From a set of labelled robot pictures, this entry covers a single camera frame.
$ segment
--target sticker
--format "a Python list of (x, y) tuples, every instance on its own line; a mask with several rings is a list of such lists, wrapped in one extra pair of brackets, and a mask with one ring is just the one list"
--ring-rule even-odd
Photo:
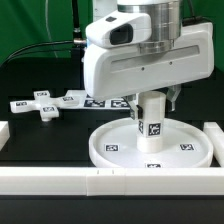
[(105, 107), (105, 101), (97, 102), (95, 100), (86, 100), (84, 107)]
[(21, 106), (27, 106), (27, 102), (17, 102), (16, 103), (17, 107), (21, 107)]
[(139, 121), (138, 130), (143, 134), (143, 122)]
[(116, 144), (108, 144), (104, 146), (104, 150), (106, 152), (118, 152), (119, 151), (119, 145)]
[(47, 92), (39, 92), (37, 93), (37, 96), (47, 96)]
[(63, 97), (62, 98), (64, 101), (73, 101), (74, 100), (74, 98), (73, 97), (71, 97), (71, 96), (66, 96), (66, 97)]
[(146, 168), (162, 168), (162, 165), (159, 163), (146, 163)]
[(43, 111), (44, 112), (52, 112), (52, 111), (55, 111), (55, 109), (54, 109), (54, 107), (44, 107)]
[(182, 151), (195, 151), (193, 144), (181, 144), (180, 148)]
[(111, 100), (111, 107), (112, 108), (126, 108), (129, 107), (127, 102), (125, 102), (124, 100)]
[(148, 136), (160, 135), (161, 124), (150, 124)]

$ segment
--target green backdrop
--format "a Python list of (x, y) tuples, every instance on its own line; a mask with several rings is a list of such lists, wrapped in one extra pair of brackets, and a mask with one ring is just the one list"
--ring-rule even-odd
[[(184, 0), (184, 16), (189, 9)], [(215, 63), (224, 71), (224, 1), (192, 0), (197, 15), (207, 16), (214, 21)], [(46, 2), (48, 2), (48, 26), (46, 25)], [(92, 21), (91, 0), (79, 0), (81, 29)], [(0, 0), (0, 63), (15, 50), (49, 40), (72, 39), (71, 0)], [(55, 54), (41, 56), (55, 57)], [(57, 53), (68, 57), (67, 53)]]

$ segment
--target white cylinder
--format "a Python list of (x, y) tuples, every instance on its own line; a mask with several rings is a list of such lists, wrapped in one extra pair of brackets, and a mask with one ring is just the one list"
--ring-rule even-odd
[(139, 120), (137, 148), (144, 153), (156, 153), (163, 148), (163, 121), (166, 95), (149, 91), (139, 94), (138, 105), (143, 109)]

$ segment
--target black cable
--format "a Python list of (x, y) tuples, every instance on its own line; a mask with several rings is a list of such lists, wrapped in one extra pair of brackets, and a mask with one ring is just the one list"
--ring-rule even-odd
[(191, 0), (187, 0), (188, 2), (188, 6), (189, 6), (189, 9), (190, 9), (190, 12), (191, 12), (191, 16), (192, 17), (195, 17), (195, 11), (194, 11), (194, 6), (193, 6), (193, 3)]
[(8, 61), (11, 60), (11, 58), (16, 57), (17, 55), (20, 55), (20, 53), (30, 50), (32, 48), (36, 48), (36, 47), (46, 47), (46, 46), (55, 46), (55, 45), (66, 45), (66, 44), (73, 44), (73, 41), (55, 41), (55, 42), (45, 42), (45, 43), (39, 43), (39, 44), (32, 44), (29, 46), (26, 46), (24, 48), (21, 48), (15, 52), (13, 52), (12, 54), (10, 54), (5, 60), (4, 62), (0, 65), (0, 68), (3, 68)]
[(189, 17), (189, 18), (184, 18), (182, 21), (183, 26), (189, 26), (189, 25), (194, 25), (198, 24), (201, 22), (210, 22), (213, 23), (213, 21), (207, 17), (204, 16), (194, 16), (194, 17)]
[(11, 57), (9, 59), (6, 59), (3, 63), (4, 64), (7, 64), (7, 63), (9, 63), (9, 61), (13, 60), (14, 58), (22, 57), (22, 56), (27, 55), (27, 54), (48, 53), (48, 52), (54, 52), (54, 51), (57, 51), (57, 52), (60, 52), (60, 51), (71, 51), (71, 48), (66, 48), (66, 49), (51, 49), (51, 50), (42, 50), (42, 51), (39, 50), (39, 51), (25, 52), (25, 53), (21, 53), (21, 54), (14, 55), (13, 57)]
[(78, 8), (78, 0), (72, 0), (72, 14), (73, 14), (73, 37), (82, 38), (82, 32), (80, 30), (79, 24), (79, 8)]

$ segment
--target white circular tray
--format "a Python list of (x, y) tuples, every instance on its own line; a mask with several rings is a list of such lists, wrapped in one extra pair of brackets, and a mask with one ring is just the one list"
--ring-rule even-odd
[(188, 168), (209, 167), (213, 145), (199, 129), (164, 119), (163, 150), (146, 154), (137, 149), (138, 121), (116, 120), (96, 129), (89, 154), (96, 167)]

